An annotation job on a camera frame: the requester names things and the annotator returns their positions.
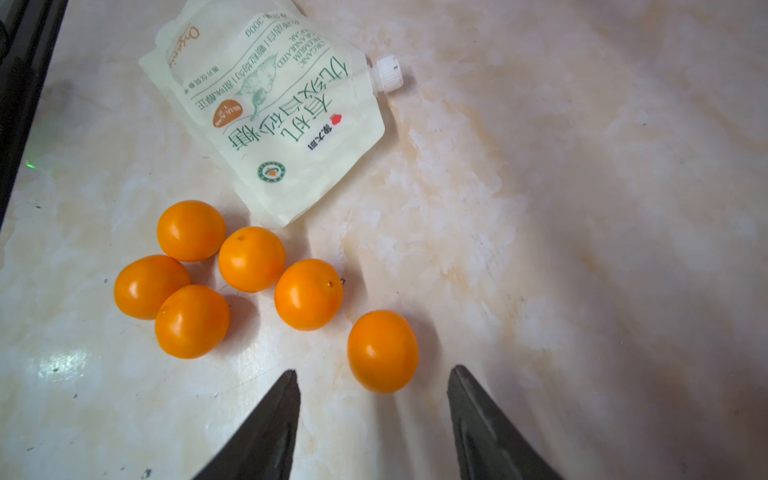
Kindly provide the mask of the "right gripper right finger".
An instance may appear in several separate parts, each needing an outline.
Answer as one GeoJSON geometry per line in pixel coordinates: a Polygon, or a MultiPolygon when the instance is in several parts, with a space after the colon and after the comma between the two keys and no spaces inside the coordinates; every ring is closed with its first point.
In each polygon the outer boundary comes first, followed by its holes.
{"type": "Polygon", "coordinates": [[[465,366],[451,370],[447,396],[461,478],[560,477],[465,366]]]}

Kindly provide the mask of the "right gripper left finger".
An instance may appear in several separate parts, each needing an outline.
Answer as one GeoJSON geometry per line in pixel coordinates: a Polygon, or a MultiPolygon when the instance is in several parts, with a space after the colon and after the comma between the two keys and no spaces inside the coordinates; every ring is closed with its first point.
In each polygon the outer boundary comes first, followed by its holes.
{"type": "Polygon", "coordinates": [[[288,479],[300,405],[297,373],[287,370],[195,478],[288,479]]]}

